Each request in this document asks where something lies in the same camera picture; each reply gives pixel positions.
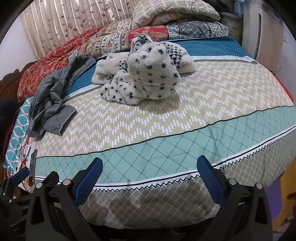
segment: air conditioner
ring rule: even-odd
[[[282,19],[262,0],[251,0],[249,4],[243,4],[243,10],[243,49],[268,70],[275,70],[284,37]]]

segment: beige curtain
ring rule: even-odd
[[[132,16],[138,0],[35,0],[22,21],[39,58],[76,35]]]

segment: wooden furniture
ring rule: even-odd
[[[0,80],[0,99],[13,99],[18,102],[17,89],[23,73],[32,66],[35,62],[30,62],[21,70],[16,69],[13,73],[9,73]],[[6,170],[0,163],[0,181],[7,176]]]
[[[273,230],[277,230],[286,217],[292,215],[293,207],[296,205],[296,200],[287,199],[287,195],[296,191],[296,158],[291,163],[289,168],[285,171],[283,176],[280,178],[281,183],[281,198],[283,203],[283,208],[280,214],[273,220],[272,226]]]

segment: white spotted fleece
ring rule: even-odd
[[[94,83],[105,83],[99,94],[107,101],[135,105],[144,99],[164,99],[180,82],[180,73],[195,72],[194,61],[184,48],[153,42],[146,34],[133,39],[130,54],[119,54],[117,61],[116,54],[98,61],[92,78]]]

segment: metal bolt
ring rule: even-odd
[[[231,185],[235,185],[237,183],[237,181],[234,179],[234,178],[230,178],[228,180],[228,182],[231,184]]]
[[[262,189],[262,188],[263,188],[263,185],[262,185],[261,183],[257,183],[257,184],[256,184],[256,187],[257,187],[258,189]]]
[[[71,183],[71,180],[70,180],[70,179],[65,179],[65,180],[63,180],[63,184],[64,184],[65,186],[68,186],[70,183]]]
[[[37,183],[35,187],[36,188],[41,188],[42,187],[42,183]]]

